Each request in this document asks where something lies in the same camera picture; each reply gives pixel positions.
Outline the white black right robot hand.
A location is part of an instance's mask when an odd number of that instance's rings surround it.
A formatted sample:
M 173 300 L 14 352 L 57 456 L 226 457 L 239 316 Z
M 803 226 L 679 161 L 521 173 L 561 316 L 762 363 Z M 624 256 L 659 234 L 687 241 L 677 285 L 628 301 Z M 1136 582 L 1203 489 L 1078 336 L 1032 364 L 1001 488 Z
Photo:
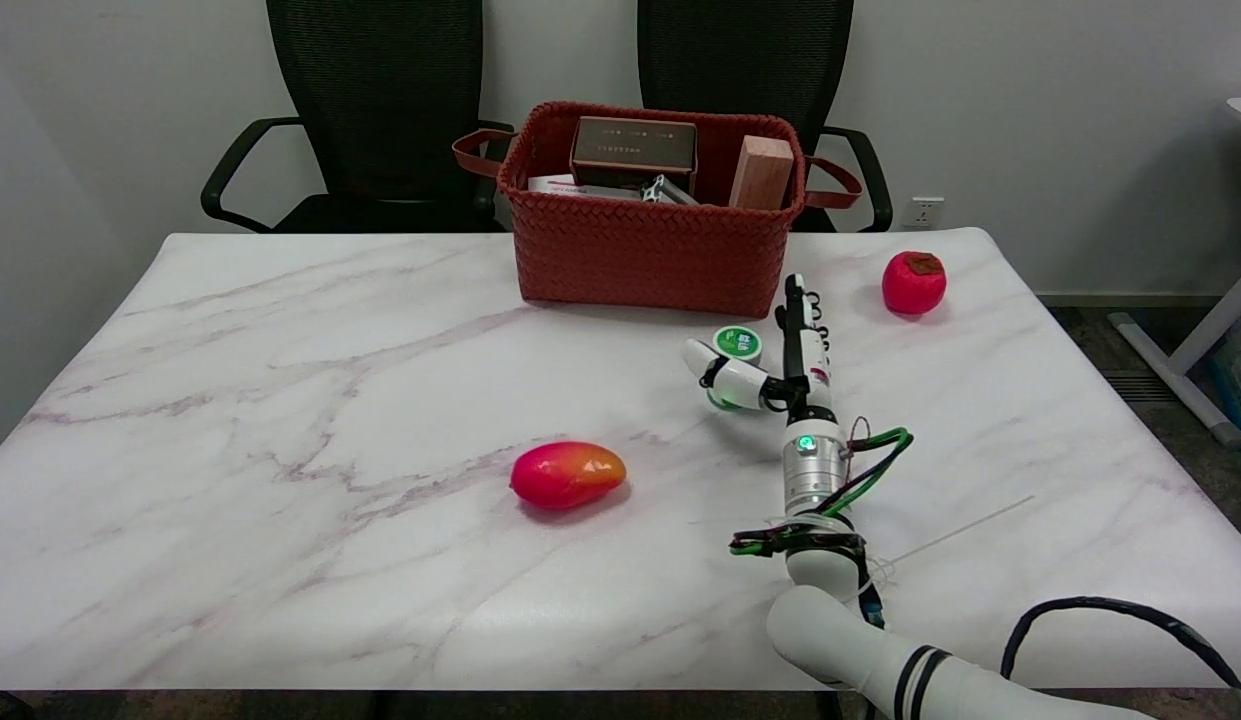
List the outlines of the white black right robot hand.
M 783 331 L 783 374 L 769 375 L 758 365 L 712 343 L 688 340 L 681 359 L 699 387 L 724 407 L 784 413 L 791 425 L 805 420 L 836 423 L 831 401 L 829 329 L 822 319 L 820 295 L 807 290 L 800 274 L 784 282 L 784 302 L 774 307 L 774 319 Z

